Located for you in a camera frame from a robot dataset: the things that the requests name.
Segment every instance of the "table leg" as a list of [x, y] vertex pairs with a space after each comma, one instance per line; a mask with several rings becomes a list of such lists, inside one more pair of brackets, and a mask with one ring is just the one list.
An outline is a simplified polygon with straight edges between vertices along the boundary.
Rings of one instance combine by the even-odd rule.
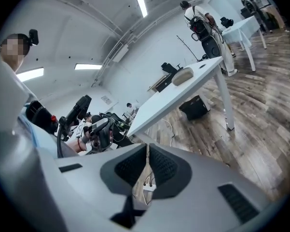
[[252, 71], [255, 71], [255, 65], [254, 65], [254, 60], [253, 60], [253, 57], [252, 57], [252, 53], [250, 51], [250, 48], [248, 45], [246, 45], [244, 43], [244, 41], [242, 41], [242, 44], [244, 45], [245, 49], [246, 49], [246, 52], [248, 54], [248, 57], [249, 57], [249, 60], [250, 60], [250, 63], [251, 63], [251, 68], [252, 68]]
[[166, 123], [167, 122], [162, 119], [159, 121], [159, 125], [161, 126], [161, 129], [166, 131], [169, 136], [171, 137], [175, 136], [174, 133], [171, 131], [171, 129], [167, 127]]
[[240, 43], [240, 46], [241, 46], [242, 50], [245, 50], [245, 47], [243, 46], [242, 42], [239, 41], [239, 43]]
[[218, 85], [225, 112], [227, 117], [227, 127], [232, 130], [234, 129], [234, 115], [233, 115], [233, 108], [232, 108], [232, 101], [230, 93], [228, 92], [227, 85], [225, 79], [220, 71], [220, 68], [216, 68], [216, 74], [214, 75], [214, 79]]
[[260, 37], [262, 39], [262, 44], [264, 46], [264, 49], [267, 49], [267, 46], [266, 46], [266, 42], [265, 42], [265, 39], [264, 39], [264, 36], [262, 35], [262, 31], [259, 29], [259, 34], [260, 34]]
[[148, 136], [144, 132], [138, 132], [135, 134], [140, 140], [142, 140], [146, 144], [157, 144], [158, 142], [153, 140], [150, 136]]
[[207, 98], [205, 97], [205, 95], [203, 94], [203, 92], [199, 90], [199, 91], [197, 92], [197, 94], [198, 94], [199, 97], [202, 99], [202, 101], [203, 101], [205, 107], [207, 108], [207, 111], [210, 111], [210, 106], [209, 106], [209, 104], [208, 104], [208, 102], [207, 102]]

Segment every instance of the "camera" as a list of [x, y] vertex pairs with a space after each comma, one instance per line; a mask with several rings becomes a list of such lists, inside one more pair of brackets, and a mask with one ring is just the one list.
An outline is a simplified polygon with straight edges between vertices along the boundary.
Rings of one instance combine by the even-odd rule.
[[37, 45], [39, 43], [38, 31], [36, 29], [30, 29], [29, 42], [30, 45]]

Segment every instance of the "white table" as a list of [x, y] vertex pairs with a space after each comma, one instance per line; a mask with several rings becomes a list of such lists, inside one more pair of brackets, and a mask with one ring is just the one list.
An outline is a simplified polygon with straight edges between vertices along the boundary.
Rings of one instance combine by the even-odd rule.
[[254, 65], [254, 60], [250, 51], [250, 47], [252, 46], [252, 43], [250, 42], [249, 39], [257, 31], [260, 34], [264, 48], [267, 49], [266, 42], [260, 30], [260, 25], [257, 22], [255, 16], [251, 16], [247, 19], [244, 19], [242, 21], [235, 23], [228, 29], [224, 30], [222, 33], [224, 39], [226, 40], [228, 44], [233, 43], [233, 42], [239, 42], [242, 49], [246, 50], [253, 71], [255, 71], [255, 65]]
[[[156, 143], [156, 141], [150, 138], [145, 131], [153, 124], [159, 122], [177, 106], [181, 105], [195, 92], [198, 92], [198, 95], [203, 100], [206, 108], [210, 110], [207, 99], [199, 91], [199, 88], [212, 77], [214, 77], [218, 85], [223, 100], [226, 116], [228, 118], [227, 126], [232, 130], [234, 128], [233, 109], [231, 97], [219, 67], [219, 64], [222, 61], [222, 57], [217, 57], [188, 65], [187, 67], [193, 69], [194, 76], [179, 86], [175, 86], [171, 83], [161, 93], [157, 92], [150, 97], [150, 99], [148, 99], [138, 110], [127, 136], [135, 135], [145, 143]], [[166, 132], [173, 136], [164, 122], [161, 123], [161, 125], [163, 125]]]

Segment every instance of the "white pants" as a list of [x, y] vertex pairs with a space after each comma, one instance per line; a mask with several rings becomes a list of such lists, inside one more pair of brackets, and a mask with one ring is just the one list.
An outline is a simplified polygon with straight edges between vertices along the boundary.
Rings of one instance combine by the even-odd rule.
[[220, 35], [220, 37], [219, 37], [219, 34], [217, 32], [213, 32], [212, 36], [217, 41], [217, 43], [220, 47], [220, 50], [221, 50], [222, 58], [224, 60], [224, 63], [220, 64], [220, 67], [223, 69], [226, 69], [227, 72], [234, 71], [235, 68], [234, 68], [233, 56], [231, 54], [230, 49], [227, 46], [227, 43], [225, 41], [224, 41], [224, 43], [222, 43], [222, 40], [223, 40], [222, 36]]

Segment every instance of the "white shirt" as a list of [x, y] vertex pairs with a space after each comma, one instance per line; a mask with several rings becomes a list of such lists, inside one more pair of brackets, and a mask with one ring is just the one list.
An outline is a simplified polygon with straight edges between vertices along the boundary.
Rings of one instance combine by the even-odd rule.
[[132, 103], [131, 105], [132, 105], [132, 107], [128, 107], [127, 108], [127, 111], [128, 111], [129, 114], [133, 114], [135, 110], [140, 108], [140, 104], [139, 103]]
[[[194, 12], [193, 12], [193, 6], [188, 8], [184, 15], [186, 17], [188, 17], [189, 19], [192, 19], [195, 16], [198, 16], [204, 20], [206, 20], [207, 22], [209, 22], [209, 20], [207, 19], [207, 17], [205, 17], [206, 14], [208, 14], [209, 12], [207, 12], [206, 10], [204, 10], [202, 7], [199, 6], [194, 6]], [[187, 24], [190, 24], [189, 20], [187, 20], [186, 18], [184, 18]]]

